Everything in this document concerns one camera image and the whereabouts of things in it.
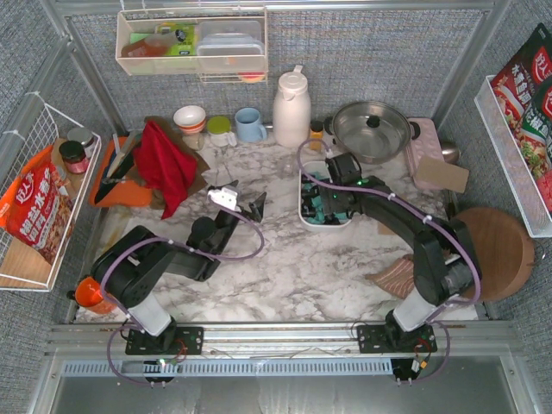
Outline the red cloth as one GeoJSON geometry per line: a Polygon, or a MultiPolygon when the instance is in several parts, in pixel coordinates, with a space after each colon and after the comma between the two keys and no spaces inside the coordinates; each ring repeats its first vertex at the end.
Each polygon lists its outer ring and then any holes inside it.
{"type": "Polygon", "coordinates": [[[183,153],[153,120],[146,121],[141,145],[133,150],[133,157],[147,187],[159,191],[164,198],[165,208],[161,218],[170,218],[188,198],[198,162],[183,153]]]}

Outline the teal coffee capsule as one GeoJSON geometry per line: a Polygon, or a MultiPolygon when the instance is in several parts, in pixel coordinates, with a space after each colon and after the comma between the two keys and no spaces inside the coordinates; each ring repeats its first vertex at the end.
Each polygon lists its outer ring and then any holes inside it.
{"type": "Polygon", "coordinates": [[[324,225],[325,224],[325,215],[318,211],[317,215],[315,217],[309,218],[309,223],[314,225],[324,225]]]}
{"type": "Polygon", "coordinates": [[[323,175],[323,174],[318,173],[318,172],[313,172],[311,175],[315,179],[320,180],[320,181],[328,181],[329,180],[329,178],[326,175],[323,175]]]}
{"type": "Polygon", "coordinates": [[[323,202],[322,202],[322,199],[320,197],[314,197],[312,199],[312,205],[317,208],[317,209],[320,209],[323,205],[323,202]]]}

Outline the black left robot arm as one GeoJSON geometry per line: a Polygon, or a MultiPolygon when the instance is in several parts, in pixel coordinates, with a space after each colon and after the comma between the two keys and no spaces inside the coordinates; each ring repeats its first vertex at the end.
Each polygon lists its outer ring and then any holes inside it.
{"type": "Polygon", "coordinates": [[[207,197],[219,207],[218,214],[214,219],[197,219],[187,241],[160,237],[138,225],[92,265],[91,276],[100,284],[103,297],[133,321],[142,334],[161,336],[173,323],[152,294],[169,267],[177,267],[189,279],[206,281],[223,261],[252,259],[264,248],[265,239],[258,224],[264,214],[265,192],[246,209],[238,204],[239,191],[234,182],[210,187],[207,197]],[[260,238],[260,246],[251,254],[227,256],[223,251],[240,222],[251,226],[260,238]]]}

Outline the white wall-mounted basket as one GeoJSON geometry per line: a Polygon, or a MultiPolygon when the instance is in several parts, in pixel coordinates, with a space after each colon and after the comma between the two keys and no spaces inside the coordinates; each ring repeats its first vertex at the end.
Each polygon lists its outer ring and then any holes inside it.
{"type": "Polygon", "coordinates": [[[224,7],[135,9],[121,11],[116,23],[116,62],[130,76],[197,74],[204,82],[256,82],[268,73],[267,11],[264,8],[224,7]],[[256,20],[265,46],[264,69],[256,72],[204,72],[198,64],[196,44],[200,22],[256,20]],[[152,35],[169,38],[180,31],[183,39],[156,56],[130,57],[123,49],[152,35]]]}

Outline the striped pink knit cloth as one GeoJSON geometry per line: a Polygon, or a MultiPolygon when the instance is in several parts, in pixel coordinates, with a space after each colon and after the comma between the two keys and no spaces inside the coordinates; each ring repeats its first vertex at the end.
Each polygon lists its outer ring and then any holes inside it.
{"type": "Polygon", "coordinates": [[[406,254],[396,259],[387,269],[368,274],[366,279],[392,296],[405,299],[415,286],[413,267],[413,255],[406,254]]]}

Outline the brown cardboard square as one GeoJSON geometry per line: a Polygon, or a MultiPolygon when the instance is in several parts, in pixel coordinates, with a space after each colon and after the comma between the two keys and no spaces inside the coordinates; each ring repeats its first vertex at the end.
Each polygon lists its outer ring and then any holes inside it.
{"type": "Polygon", "coordinates": [[[378,234],[379,235],[396,235],[396,233],[385,226],[383,223],[378,223],[378,234]]]}

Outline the white right wall basket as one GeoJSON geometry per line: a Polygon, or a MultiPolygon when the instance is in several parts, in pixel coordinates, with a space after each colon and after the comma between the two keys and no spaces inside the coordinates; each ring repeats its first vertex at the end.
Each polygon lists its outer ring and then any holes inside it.
{"type": "Polygon", "coordinates": [[[487,75],[474,103],[506,176],[511,193],[531,238],[551,237],[551,215],[525,164],[514,136],[492,92],[493,75],[487,75]]]}

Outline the round wooden board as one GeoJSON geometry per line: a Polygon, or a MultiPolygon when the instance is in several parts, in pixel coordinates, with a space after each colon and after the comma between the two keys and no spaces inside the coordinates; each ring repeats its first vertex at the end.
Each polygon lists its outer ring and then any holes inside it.
{"type": "Polygon", "coordinates": [[[514,216],[488,207],[459,212],[469,229],[480,265],[480,301],[498,301],[518,292],[534,266],[534,242],[514,216]]]}

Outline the green lid glass jar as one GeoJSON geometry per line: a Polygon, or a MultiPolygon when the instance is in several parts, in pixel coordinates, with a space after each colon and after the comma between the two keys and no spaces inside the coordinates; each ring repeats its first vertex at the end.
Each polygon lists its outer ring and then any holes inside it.
{"type": "Polygon", "coordinates": [[[206,124],[211,143],[216,147],[235,147],[237,139],[226,116],[213,116],[206,124]]]}

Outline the pink egg tray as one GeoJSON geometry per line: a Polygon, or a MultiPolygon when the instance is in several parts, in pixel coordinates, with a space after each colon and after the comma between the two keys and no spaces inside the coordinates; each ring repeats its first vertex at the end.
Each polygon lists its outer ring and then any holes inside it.
{"type": "Polygon", "coordinates": [[[409,174],[420,190],[436,191],[440,187],[416,178],[419,163],[424,156],[444,161],[434,122],[429,118],[408,118],[414,129],[414,137],[405,147],[405,157],[409,174]]]}

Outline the clear plastic food container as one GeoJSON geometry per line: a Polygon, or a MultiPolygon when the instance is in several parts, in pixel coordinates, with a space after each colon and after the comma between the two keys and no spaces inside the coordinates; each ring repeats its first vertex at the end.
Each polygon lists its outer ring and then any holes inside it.
{"type": "Polygon", "coordinates": [[[256,72],[264,69],[260,22],[222,20],[198,24],[196,55],[204,72],[256,72]]]}

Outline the brown cardboard on tray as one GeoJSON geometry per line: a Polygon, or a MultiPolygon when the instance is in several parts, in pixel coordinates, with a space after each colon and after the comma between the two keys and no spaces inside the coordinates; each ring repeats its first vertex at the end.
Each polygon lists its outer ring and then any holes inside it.
{"type": "Polygon", "coordinates": [[[467,187],[469,171],[465,168],[446,163],[444,160],[423,156],[414,177],[438,189],[464,193],[467,187]]]}

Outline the white rectangular storage basket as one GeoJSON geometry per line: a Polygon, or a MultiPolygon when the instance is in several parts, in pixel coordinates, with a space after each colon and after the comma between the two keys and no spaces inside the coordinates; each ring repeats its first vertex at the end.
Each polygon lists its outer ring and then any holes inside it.
{"type": "Polygon", "coordinates": [[[311,232],[335,233],[345,229],[352,220],[346,212],[330,212],[325,202],[336,201],[337,195],[327,187],[308,180],[302,173],[298,178],[298,217],[303,227],[311,232]]]}

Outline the black coffee capsule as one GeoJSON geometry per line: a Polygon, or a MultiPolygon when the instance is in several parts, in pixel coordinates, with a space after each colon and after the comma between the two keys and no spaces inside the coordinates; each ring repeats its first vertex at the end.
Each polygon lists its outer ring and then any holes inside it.
{"type": "Polygon", "coordinates": [[[317,211],[306,209],[301,211],[301,215],[302,217],[315,217],[317,215],[317,211]]]}
{"type": "Polygon", "coordinates": [[[314,198],[319,195],[318,187],[316,185],[305,185],[301,188],[302,198],[314,198]]]}

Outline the light blue mug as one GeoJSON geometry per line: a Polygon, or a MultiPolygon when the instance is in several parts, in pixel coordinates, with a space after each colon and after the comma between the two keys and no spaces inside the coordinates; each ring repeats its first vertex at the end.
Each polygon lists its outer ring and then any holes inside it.
{"type": "Polygon", "coordinates": [[[255,108],[242,108],[235,114],[236,135],[239,141],[254,143],[267,138],[260,112],[255,108]]]}

